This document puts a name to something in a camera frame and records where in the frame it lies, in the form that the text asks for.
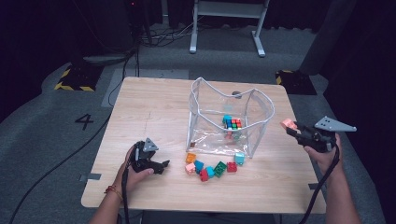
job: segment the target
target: white stand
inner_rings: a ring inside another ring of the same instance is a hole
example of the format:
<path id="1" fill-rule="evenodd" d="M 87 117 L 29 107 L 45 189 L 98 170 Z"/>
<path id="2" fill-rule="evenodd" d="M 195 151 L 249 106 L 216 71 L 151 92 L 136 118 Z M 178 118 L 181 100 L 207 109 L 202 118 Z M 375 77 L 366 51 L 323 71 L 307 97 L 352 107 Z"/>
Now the white stand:
<path id="1" fill-rule="evenodd" d="M 259 19 L 257 30 L 252 31 L 252 34 L 259 56 L 264 57 L 265 52 L 264 48 L 262 47 L 262 42 L 260 41 L 260 32 L 262 30 L 262 24 L 267 12 L 268 3 L 269 0 L 266 0 L 264 4 L 240 4 L 195 0 L 190 53 L 195 53 L 197 51 L 198 15 L 205 15 Z"/>

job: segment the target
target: clear plastic bag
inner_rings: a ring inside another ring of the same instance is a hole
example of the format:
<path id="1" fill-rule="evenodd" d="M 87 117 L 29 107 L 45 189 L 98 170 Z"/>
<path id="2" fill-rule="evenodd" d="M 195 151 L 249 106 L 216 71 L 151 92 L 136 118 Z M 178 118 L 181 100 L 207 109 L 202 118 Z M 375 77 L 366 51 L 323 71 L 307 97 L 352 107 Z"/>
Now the clear plastic bag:
<path id="1" fill-rule="evenodd" d="M 199 77 L 191 85 L 187 151 L 253 158 L 274 113 L 271 99 L 257 89 L 227 95 Z"/>

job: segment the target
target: human hand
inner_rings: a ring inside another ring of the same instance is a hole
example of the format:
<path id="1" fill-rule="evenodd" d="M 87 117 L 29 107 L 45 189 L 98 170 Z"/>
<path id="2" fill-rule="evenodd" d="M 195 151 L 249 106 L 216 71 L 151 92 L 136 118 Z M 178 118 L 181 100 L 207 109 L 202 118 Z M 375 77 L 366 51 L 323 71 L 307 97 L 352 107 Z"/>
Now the human hand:
<path id="1" fill-rule="evenodd" d="M 125 165 L 128 163 L 129 157 L 132 153 L 132 150 L 134 149 L 134 147 L 131 147 L 126 156 L 125 156 L 125 161 L 124 163 L 121 165 L 119 172 L 117 173 L 116 179 L 114 180 L 113 186 L 116 186 L 116 189 L 121 192 L 121 182 L 122 182 L 122 174 L 125 170 Z M 134 187 L 137 185 L 137 183 L 139 183 L 140 181 L 142 181 L 143 179 L 145 179 L 147 176 L 154 174 L 154 170 L 149 168 L 146 170 L 143 170 L 139 173 L 135 172 L 134 169 L 132 168 L 132 166 L 128 167 L 128 180 L 126 183 L 126 191 L 130 192 L 134 189 Z"/>
<path id="2" fill-rule="evenodd" d="M 342 148 L 341 148 L 341 140 L 340 140 L 340 135 L 338 133 L 335 134 L 335 139 L 336 139 L 336 144 L 340 149 L 340 156 L 339 159 L 340 161 L 337 163 L 337 165 L 334 167 L 332 170 L 332 174 L 336 173 L 343 173 L 343 153 L 342 153 Z M 318 167 L 322 174 L 324 175 L 326 171 L 329 169 L 330 165 L 332 164 L 332 160 L 335 155 L 335 148 L 332 149 L 331 152 L 326 152 L 326 153 L 320 153 L 314 150 L 312 147 L 304 147 L 304 150 L 308 153 L 308 155 L 318 163 Z"/>

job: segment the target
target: forearm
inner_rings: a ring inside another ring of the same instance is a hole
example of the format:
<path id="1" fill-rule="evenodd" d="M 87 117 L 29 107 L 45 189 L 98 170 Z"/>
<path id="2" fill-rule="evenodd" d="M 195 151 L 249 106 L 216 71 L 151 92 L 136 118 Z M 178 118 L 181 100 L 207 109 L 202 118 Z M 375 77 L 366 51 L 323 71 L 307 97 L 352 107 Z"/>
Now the forearm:
<path id="1" fill-rule="evenodd" d="M 327 186 L 326 223 L 361 223 L 344 172 L 335 171 Z"/>
<path id="2" fill-rule="evenodd" d="M 99 205 L 98 210 L 90 220 L 90 224 L 117 223 L 121 199 L 116 192 L 110 191 Z"/>

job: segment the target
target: metal stand leg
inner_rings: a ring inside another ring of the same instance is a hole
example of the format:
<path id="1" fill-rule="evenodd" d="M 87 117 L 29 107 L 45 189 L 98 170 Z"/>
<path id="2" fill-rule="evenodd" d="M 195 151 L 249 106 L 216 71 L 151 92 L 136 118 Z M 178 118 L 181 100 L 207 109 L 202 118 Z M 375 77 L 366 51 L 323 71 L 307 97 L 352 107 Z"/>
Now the metal stand leg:
<path id="1" fill-rule="evenodd" d="M 197 38 L 198 38 L 197 23 L 198 23 L 198 0 L 195 0 L 190 53 L 195 53 L 197 51 Z"/>
<path id="2" fill-rule="evenodd" d="M 260 57 L 265 56 L 265 51 L 264 48 L 262 47 L 262 42 L 260 41 L 260 32 L 262 31 L 262 24 L 264 23 L 265 14 L 267 13 L 268 3 L 269 0 L 265 1 L 262 7 L 262 15 L 260 16 L 259 24 L 257 25 L 257 30 L 251 32 Z"/>

